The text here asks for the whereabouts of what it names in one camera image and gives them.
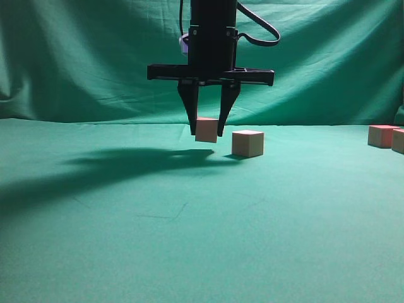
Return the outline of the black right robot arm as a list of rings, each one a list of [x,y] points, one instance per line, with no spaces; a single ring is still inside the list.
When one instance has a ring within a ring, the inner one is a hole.
[[[280,41],[280,33],[267,21],[238,1],[191,1],[189,31],[180,41],[187,47],[187,64],[152,64],[147,67],[148,80],[176,80],[177,91],[184,104],[192,135],[197,132],[198,94],[201,86],[220,85],[221,101],[217,135],[222,136],[229,113],[241,91],[241,85],[271,86],[275,72],[271,69],[236,67],[237,43],[244,37],[249,43],[272,47]],[[236,29],[236,13],[240,11],[270,32],[275,39],[258,40]]]

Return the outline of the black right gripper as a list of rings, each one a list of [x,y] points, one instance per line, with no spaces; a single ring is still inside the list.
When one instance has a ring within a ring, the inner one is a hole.
[[[241,83],[273,85],[273,70],[235,66],[238,31],[232,27],[191,27],[187,41],[187,64],[151,64],[148,80],[179,80],[177,91],[184,104],[192,135],[196,134],[199,85],[222,83],[217,135],[241,91]]]

